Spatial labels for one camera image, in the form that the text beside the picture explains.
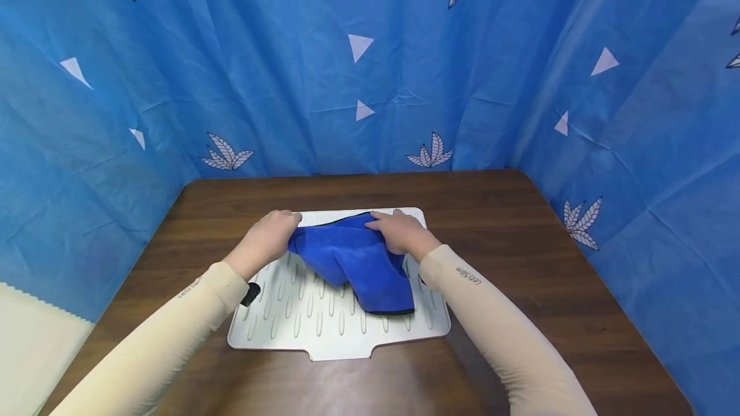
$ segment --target right hand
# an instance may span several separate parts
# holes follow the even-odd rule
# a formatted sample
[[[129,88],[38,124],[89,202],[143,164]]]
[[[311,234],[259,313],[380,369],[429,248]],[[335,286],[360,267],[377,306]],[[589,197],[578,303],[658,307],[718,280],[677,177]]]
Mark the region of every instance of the right hand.
[[[375,221],[365,223],[365,226],[383,233],[385,246],[393,254],[409,252],[420,262],[429,252],[442,245],[415,217],[399,209],[393,211],[393,215],[375,211],[370,212],[370,215]]]

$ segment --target left hand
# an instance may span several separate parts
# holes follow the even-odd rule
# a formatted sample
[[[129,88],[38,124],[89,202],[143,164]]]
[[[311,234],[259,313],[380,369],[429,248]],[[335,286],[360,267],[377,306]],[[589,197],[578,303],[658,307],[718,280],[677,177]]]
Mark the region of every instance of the left hand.
[[[300,212],[272,211],[255,223],[237,247],[225,257],[225,263],[249,280],[288,250],[288,240],[303,216]]]

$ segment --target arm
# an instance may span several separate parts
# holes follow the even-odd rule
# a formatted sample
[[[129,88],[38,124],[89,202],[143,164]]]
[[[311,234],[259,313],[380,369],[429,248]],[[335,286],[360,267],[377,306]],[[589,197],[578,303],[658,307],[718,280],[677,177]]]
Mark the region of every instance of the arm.
[[[247,281],[286,251],[300,214],[273,211],[218,264],[129,334],[52,416],[150,415],[200,344],[242,301]]]
[[[478,271],[443,246],[415,218],[396,210],[368,227],[383,232],[391,252],[410,252],[420,274],[439,290],[473,343],[501,378],[512,416],[595,415],[568,364],[539,329]],[[481,320],[480,312],[486,312]]]

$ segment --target hand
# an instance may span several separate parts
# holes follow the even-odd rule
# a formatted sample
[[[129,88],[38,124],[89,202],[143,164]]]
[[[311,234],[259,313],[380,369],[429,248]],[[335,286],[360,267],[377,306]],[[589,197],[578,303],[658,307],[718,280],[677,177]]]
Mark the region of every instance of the hand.
[[[225,263],[245,280],[288,250],[288,240],[303,216],[300,212],[272,211],[255,223],[237,247],[225,257]]]
[[[442,245],[418,220],[399,209],[393,211],[393,215],[375,211],[370,212],[370,215],[375,221],[365,223],[365,226],[383,233],[385,246],[393,254],[409,252],[414,259],[421,262],[429,252]]]

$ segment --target white triangle pattern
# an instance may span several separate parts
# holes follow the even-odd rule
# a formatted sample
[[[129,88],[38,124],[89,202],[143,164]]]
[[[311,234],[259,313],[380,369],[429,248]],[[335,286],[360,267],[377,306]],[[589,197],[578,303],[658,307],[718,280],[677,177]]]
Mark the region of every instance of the white triangle pattern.
[[[365,119],[367,116],[375,114],[375,111],[371,110],[368,105],[357,100],[357,111],[355,112],[355,121]]]
[[[355,62],[365,53],[370,44],[375,40],[370,37],[347,35],[349,36],[349,45],[352,47],[352,57]]]
[[[134,135],[134,137],[136,138],[136,141],[139,142],[139,144],[141,145],[141,149],[142,150],[145,150],[146,149],[146,142],[143,139],[143,134],[141,133],[141,131],[140,130],[136,130],[136,129],[128,129],[128,131],[130,131],[131,134]]]
[[[568,111],[565,111],[565,113],[560,116],[560,120],[555,124],[555,130],[565,135],[565,137],[568,137]]]
[[[604,47],[604,50],[602,50],[602,55],[599,56],[599,61],[597,61],[597,65],[594,66],[594,70],[591,71],[591,76],[602,74],[602,72],[608,71],[617,66],[619,66],[617,58],[614,58],[612,52],[609,51],[608,48]]]
[[[82,74],[80,63],[77,61],[76,57],[60,61],[59,64],[62,65],[62,67],[66,69],[69,74],[72,74],[74,78],[76,78],[78,81],[82,82],[84,85],[88,86],[88,88],[92,90],[91,85],[87,83],[87,80],[85,80],[85,76]]]

